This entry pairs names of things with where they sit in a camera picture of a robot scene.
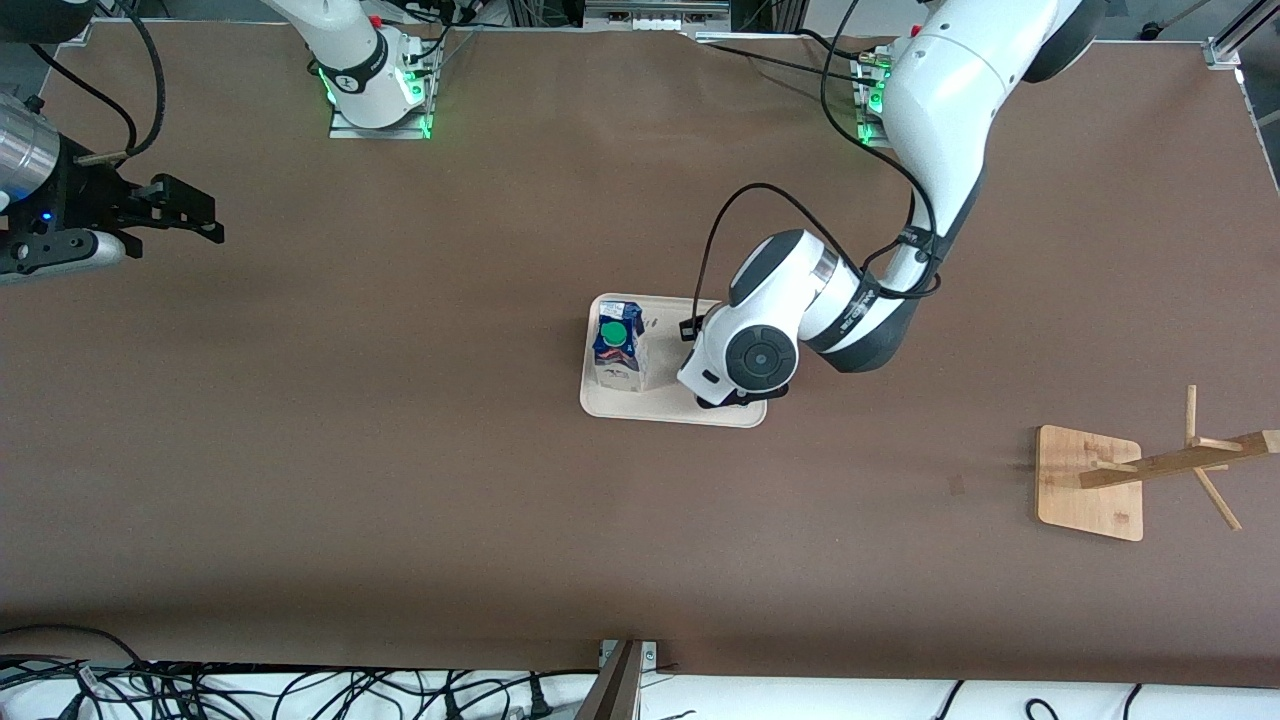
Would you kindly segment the blue white milk carton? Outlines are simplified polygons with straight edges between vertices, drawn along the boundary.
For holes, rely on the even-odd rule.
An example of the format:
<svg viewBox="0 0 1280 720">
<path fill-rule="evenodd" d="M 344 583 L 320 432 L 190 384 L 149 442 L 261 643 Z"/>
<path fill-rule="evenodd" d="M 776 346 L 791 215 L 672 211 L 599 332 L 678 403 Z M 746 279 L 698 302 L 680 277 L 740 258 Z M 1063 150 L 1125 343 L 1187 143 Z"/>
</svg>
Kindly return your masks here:
<svg viewBox="0 0 1280 720">
<path fill-rule="evenodd" d="M 605 301 L 596 319 L 591 342 L 596 383 L 609 389 L 643 392 L 649 368 L 643 309 L 631 301 Z"/>
</svg>

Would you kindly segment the aluminium profile bar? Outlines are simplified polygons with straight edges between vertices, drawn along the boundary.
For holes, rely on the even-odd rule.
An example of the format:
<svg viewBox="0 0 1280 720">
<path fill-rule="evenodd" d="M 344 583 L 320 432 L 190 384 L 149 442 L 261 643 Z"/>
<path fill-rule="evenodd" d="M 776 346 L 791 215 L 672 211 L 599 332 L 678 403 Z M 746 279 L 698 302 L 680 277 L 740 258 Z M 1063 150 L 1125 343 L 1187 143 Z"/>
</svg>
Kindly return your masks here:
<svg viewBox="0 0 1280 720">
<path fill-rule="evenodd" d="M 650 660 L 646 643 L 613 641 L 602 651 L 604 665 L 573 720 L 637 720 L 640 684 Z"/>
</svg>

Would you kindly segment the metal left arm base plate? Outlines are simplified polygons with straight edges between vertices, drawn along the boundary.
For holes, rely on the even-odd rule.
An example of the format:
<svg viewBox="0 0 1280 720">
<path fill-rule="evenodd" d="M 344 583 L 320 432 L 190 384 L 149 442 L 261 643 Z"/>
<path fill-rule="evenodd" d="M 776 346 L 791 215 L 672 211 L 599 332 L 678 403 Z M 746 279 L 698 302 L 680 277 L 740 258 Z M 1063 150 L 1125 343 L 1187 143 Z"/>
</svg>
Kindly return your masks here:
<svg viewBox="0 0 1280 720">
<path fill-rule="evenodd" d="M 850 61 L 854 78 L 854 111 L 858 140 L 873 149 L 891 149 L 884 131 L 884 87 L 892 76 L 896 47 L 892 44 L 860 51 Z"/>
</svg>

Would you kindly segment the wooden mug tree stand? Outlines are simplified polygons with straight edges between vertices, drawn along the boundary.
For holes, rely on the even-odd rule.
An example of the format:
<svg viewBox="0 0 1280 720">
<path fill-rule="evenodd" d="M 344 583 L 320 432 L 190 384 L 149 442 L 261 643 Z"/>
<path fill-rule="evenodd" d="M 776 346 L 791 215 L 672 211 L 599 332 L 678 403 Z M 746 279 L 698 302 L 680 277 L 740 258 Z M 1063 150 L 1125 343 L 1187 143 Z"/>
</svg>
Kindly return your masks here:
<svg viewBox="0 0 1280 720">
<path fill-rule="evenodd" d="M 1211 473 L 1233 464 L 1280 456 L 1280 429 L 1213 438 L 1198 430 L 1198 388 L 1188 386 L 1183 446 L 1143 454 L 1135 441 L 1066 427 L 1036 430 L 1036 518 L 1046 525 L 1116 541 L 1138 542 L 1146 533 L 1144 487 L 1193 475 L 1230 530 L 1243 525 Z"/>
</svg>

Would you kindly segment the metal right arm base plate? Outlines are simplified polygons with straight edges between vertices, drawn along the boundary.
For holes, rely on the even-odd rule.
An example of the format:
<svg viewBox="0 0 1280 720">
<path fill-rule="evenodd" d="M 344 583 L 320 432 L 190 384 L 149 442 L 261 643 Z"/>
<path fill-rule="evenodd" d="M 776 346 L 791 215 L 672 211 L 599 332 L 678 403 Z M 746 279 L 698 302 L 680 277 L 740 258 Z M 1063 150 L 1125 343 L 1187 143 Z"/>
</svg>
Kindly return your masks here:
<svg viewBox="0 0 1280 720">
<path fill-rule="evenodd" d="M 383 90 L 375 96 L 380 101 L 375 118 L 380 120 L 396 114 L 393 122 L 379 127 L 355 123 L 342 111 L 343 106 L 333 87 L 326 86 L 326 100 L 332 106 L 328 133 L 332 138 L 420 141 L 433 137 L 443 49 L 434 44 L 430 51 L 424 51 L 421 45 L 420 38 L 404 38 L 402 47 L 408 51 L 390 61 L 388 69 L 378 77 L 378 83 L 390 82 L 396 91 Z"/>
</svg>

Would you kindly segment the cream rabbit print tray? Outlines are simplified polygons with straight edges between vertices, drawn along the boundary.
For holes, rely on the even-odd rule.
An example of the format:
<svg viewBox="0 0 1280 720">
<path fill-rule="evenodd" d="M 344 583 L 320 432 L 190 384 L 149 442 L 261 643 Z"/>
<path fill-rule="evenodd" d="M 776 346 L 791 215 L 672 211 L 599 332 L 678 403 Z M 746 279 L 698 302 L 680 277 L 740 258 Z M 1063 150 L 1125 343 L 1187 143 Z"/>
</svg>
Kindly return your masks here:
<svg viewBox="0 0 1280 720">
<path fill-rule="evenodd" d="M 595 378 L 593 345 L 599 327 L 603 302 L 630 301 L 643 310 L 646 355 L 650 363 L 650 384 L 643 392 L 611 389 Z M 677 324 L 689 319 L 690 300 L 635 293 L 602 293 L 588 311 L 588 333 L 584 346 L 579 391 L 581 409 L 598 418 L 666 421 L 704 427 L 753 428 L 765 420 L 768 402 L 748 406 L 704 409 L 698 398 L 677 382 L 680 364 L 689 355 L 690 345 L 678 337 Z"/>
</svg>

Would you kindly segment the aluminium corner profile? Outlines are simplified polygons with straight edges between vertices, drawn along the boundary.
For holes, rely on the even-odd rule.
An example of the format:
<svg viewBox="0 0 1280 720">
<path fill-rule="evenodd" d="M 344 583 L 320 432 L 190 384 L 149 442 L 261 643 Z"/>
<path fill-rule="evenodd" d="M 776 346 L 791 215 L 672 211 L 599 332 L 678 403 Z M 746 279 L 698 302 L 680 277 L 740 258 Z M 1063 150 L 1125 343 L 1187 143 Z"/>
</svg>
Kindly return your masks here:
<svg viewBox="0 0 1280 720">
<path fill-rule="evenodd" d="M 1280 20 L 1280 0 L 1249 0 L 1216 36 L 1202 44 L 1206 65 L 1211 70 L 1238 68 L 1245 42 L 1275 20 Z"/>
</svg>

